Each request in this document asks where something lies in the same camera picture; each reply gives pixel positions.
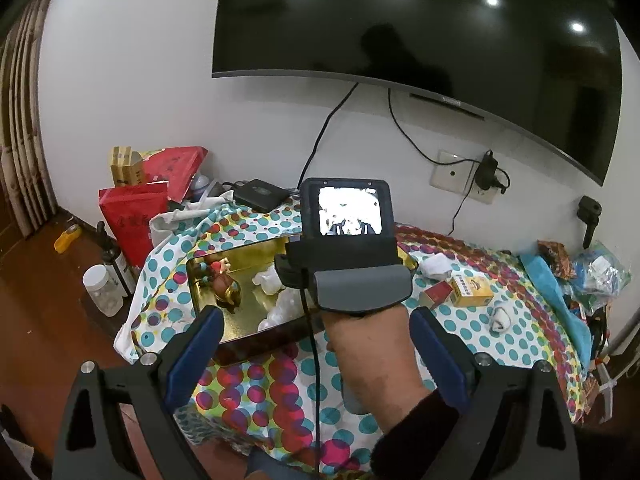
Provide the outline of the person right hand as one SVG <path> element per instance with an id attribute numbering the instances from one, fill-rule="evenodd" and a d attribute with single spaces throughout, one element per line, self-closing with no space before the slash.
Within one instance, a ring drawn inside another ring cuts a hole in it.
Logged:
<path id="1" fill-rule="evenodd" d="M 429 394 L 409 333 L 409 313 L 398 304 L 363 318 L 323 312 L 322 321 L 344 384 L 386 434 Z"/>

